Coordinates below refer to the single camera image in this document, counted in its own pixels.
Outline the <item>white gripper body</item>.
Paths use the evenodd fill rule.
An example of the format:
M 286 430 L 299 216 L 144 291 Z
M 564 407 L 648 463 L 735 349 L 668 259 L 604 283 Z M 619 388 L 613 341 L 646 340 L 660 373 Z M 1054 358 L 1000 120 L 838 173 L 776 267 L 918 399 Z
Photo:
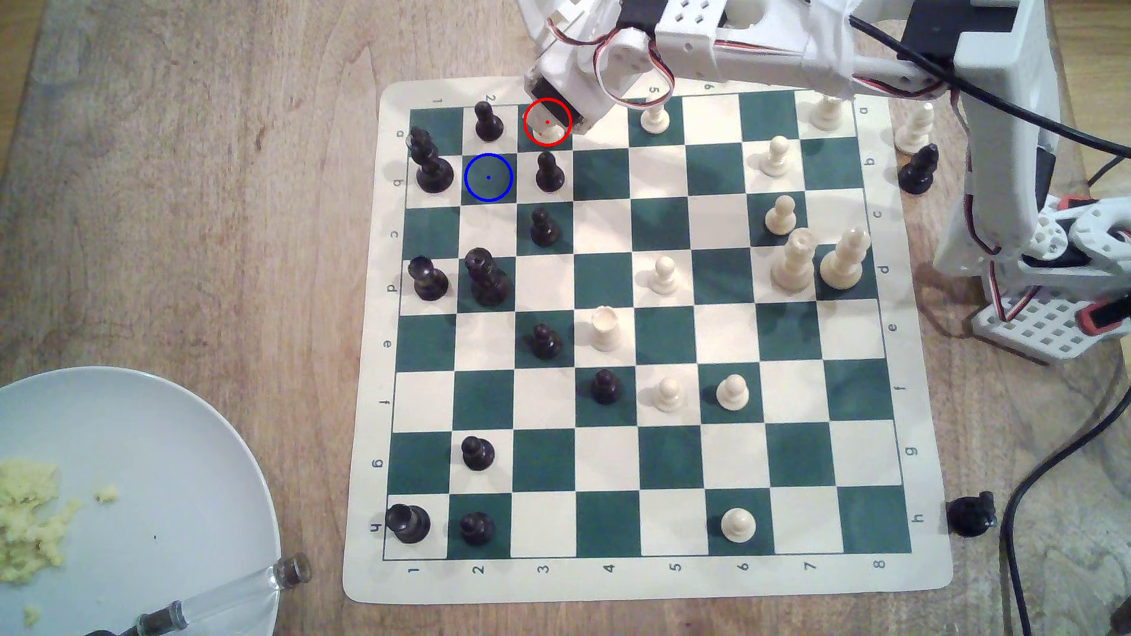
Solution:
M 553 36 L 527 76 L 527 92 L 551 123 L 589 134 L 615 108 L 657 110 L 675 80 L 653 40 L 634 27 L 615 28 L 585 44 Z

